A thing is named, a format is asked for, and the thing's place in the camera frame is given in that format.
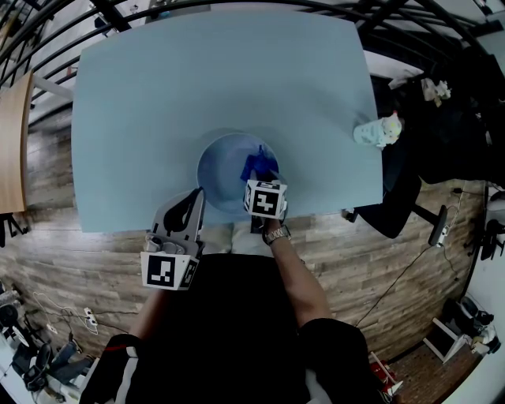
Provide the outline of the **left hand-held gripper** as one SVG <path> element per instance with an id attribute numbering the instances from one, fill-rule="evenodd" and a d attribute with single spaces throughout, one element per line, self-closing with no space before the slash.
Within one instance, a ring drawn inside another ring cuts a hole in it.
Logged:
<path id="1" fill-rule="evenodd" d="M 177 195 L 155 213 L 151 227 L 154 234 L 146 236 L 140 253 L 144 286 L 162 290 L 190 288 L 204 250 L 204 243 L 197 238 L 205 204 L 205 191 L 200 187 Z"/>

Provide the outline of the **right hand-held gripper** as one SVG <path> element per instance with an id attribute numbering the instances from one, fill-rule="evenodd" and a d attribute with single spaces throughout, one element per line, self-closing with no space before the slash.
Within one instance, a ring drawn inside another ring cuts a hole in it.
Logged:
<path id="1" fill-rule="evenodd" d="M 252 216 L 280 219 L 287 209 L 287 185 L 277 171 L 256 171 L 245 187 L 245 210 Z"/>

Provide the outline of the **blue cloth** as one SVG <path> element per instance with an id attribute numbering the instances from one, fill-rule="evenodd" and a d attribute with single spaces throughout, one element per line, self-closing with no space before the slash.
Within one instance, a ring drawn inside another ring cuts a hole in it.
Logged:
<path id="1" fill-rule="evenodd" d="M 259 150 L 255 155 L 247 156 L 240 179 L 242 181 L 256 180 L 256 171 L 274 170 L 278 172 L 278 169 L 275 158 L 266 153 L 262 146 L 259 146 Z"/>

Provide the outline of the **big light blue plate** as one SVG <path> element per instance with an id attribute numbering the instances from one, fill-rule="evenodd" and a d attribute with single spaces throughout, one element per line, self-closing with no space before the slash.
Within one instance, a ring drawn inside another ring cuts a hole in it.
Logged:
<path id="1" fill-rule="evenodd" d="M 260 138 L 248 133 L 228 133 L 212 141 L 202 152 L 196 177 L 206 201 L 228 215 L 244 215 L 246 180 L 243 173 L 254 168 L 250 156 L 263 156 L 266 166 L 279 170 L 274 152 Z"/>

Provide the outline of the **person's left forearm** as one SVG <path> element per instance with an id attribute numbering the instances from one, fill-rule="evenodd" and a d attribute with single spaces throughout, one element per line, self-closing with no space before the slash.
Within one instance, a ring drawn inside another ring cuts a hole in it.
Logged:
<path id="1" fill-rule="evenodd" d="M 152 289 L 137 314 L 129 333 L 139 339 L 151 338 L 159 329 L 171 296 L 171 290 Z"/>

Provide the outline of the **person's right forearm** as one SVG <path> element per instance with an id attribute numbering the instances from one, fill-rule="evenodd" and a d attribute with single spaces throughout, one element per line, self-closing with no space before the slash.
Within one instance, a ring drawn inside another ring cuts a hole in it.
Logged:
<path id="1" fill-rule="evenodd" d="M 319 318 L 331 319 L 333 316 L 322 286 L 305 266 L 290 240 L 277 238 L 270 247 L 293 306 L 297 325 L 303 327 Z"/>

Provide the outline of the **silver wristwatch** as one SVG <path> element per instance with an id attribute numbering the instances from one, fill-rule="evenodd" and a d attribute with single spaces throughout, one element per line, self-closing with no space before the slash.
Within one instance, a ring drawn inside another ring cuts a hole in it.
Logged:
<path id="1" fill-rule="evenodd" d="M 272 245 L 274 241 L 280 238 L 291 239 L 291 233 L 286 225 L 281 225 L 278 229 L 262 233 L 263 241 L 266 245 Z"/>

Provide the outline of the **person's light trousers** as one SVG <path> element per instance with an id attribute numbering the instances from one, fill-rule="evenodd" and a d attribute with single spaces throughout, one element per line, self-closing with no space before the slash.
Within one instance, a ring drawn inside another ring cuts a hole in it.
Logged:
<path id="1" fill-rule="evenodd" d="M 249 222 L 204 226 L 200 231 L 204 254 L 232 253 L 272 257 L 271 248 L 259 234 L 250 232 Z"/>

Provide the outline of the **person's black shirt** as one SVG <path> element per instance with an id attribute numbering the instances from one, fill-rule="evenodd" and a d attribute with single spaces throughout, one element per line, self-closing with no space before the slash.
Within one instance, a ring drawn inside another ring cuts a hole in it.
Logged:
<path id="1" fill-rule="evenodd" d="M 359 329 L 298 325 L 281 275 L 264 256 L 204 256 L 190 288 L 170 292 L 154 335 L 116 335 L 80 404 L 381 404 Z"/>

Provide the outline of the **black office chair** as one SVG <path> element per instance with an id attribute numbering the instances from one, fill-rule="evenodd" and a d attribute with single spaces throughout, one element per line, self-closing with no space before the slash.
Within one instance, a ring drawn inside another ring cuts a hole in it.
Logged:
<path id="1" fill-rule="evenodd" d="M 35 364 L 22 376 L 27 390 L 37 392 L 43 389 L 48 385 L 47 375 L 67 385 L 86 369 L 90 369 L 95 358 L 88 355 L 78 361 L 71 361 L 76 352 L 77 344 L 74 341 L 68 341 L 56 355 L 53 355 L 50 344 L 43 344 L 37 353 Z"/>
<path id="2" fill-rule="evenodd" d="M 424 78 L 447 82 L 451 97 L 440 107 L 425 101 Z M 490 181 L 505 189 L 505 75 L 494 55 L 467 47 L 393 93 L 408 156 L 425 182 Z"/>
<path id="3" fill-rule="evenodd" d="M 356 218 L 360 216 L 383 236 L 394 239 L 399 236 L 413 212 L 432 225 L 428 244 L 430 246 L 441 245 L 440 237 L 446 226 L 448 209 L 442 205 L 436 215 L 418 205 L 416 201 L 420 191 L 420 177 L 405 170 L 399 175 L 391 190 L 384 190 L 383 201 L 380 204 L 358 207 L 352 212 L 344 211 L 343 217 L 354 223 Z"/>

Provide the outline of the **wooden desk with white legs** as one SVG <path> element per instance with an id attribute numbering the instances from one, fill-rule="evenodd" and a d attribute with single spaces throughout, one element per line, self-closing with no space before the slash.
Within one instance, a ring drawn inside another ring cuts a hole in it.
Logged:
<path id="1" fill-rule="evenodd" d="M 26 136 L 32 72 L 0 94 L 0 214 L 26 210 Z"/>

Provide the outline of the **small white bouquet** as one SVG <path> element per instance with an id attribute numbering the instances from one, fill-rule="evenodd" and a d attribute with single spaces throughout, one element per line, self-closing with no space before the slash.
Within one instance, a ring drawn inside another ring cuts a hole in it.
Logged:
<path id="1" fill-rule="evenodd" d="M 432 79 L 424 78 L 421 80 L 421 89 L 425 101 L 434 103 L 436 107 L 440 107 L 444 100 L 451 97 L 451 90 L 444 80 L 435 84 Z"/>

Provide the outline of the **light blue table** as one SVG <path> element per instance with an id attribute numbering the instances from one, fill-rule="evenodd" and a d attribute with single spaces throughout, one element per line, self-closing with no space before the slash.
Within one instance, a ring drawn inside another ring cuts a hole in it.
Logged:
<path id="1" fill-rule="evenodd" d="M 91 0 L 92 7 L 48 36 L 46 23 L 76 0 L 12 0 L 7 11 L 12 13 L 18 2 L 31 6 L 26 20 L 10 43 L 0 40 L 0 87 L 12 86 L 18 71 L 34 72 L 78 45 L 109 31 L 125 32 L 132 23 L 164 13 L 200 6 L 222 4 L 275 4 L 293 6 L 303 13 L 318 13 L 356 24 L 358 35 L 367 51 L 396 57 L 404 62 L 419 62 L 422 67 L 453 59 L 464 46 L 478 47 L 478 38 L 505 30 L 499 21 L 478 22 L 446 11 L 435 0 L 358 0 L 327 4 L 317 0 L 161 0 L 160 5 L 122 16 L 119 7 L 126 0 Z M 78 36 L 42 61 L 31 65 L 32 57 L 71 28 L 92 17 L 102 17 L 104 24 Z"/>

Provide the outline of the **white open shelf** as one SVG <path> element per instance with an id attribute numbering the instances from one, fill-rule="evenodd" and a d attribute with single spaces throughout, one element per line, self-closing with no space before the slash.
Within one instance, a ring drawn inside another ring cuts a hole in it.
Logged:
<path id="1" fill-rule="evenodd" d="M 432 329 L 423 338 L 423 343 L 445 364 L 467 345 L 468 341 L 464 334 L 456 335 L 446 324 L 433 318 Z"/>

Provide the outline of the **black bag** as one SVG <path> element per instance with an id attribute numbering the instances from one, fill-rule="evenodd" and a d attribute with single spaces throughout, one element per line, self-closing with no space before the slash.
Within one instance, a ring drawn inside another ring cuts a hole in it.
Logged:
<path id="1" fill-rule="evenodd" d="M 463 297 L 459 301 L 447 299 L 442 318 L 452 331 L 470 337 L 473 343 L 487 346 L 496 338 L 496 331 L 491 327 L 494 315 L 479 309 L 470 297 Z"/>

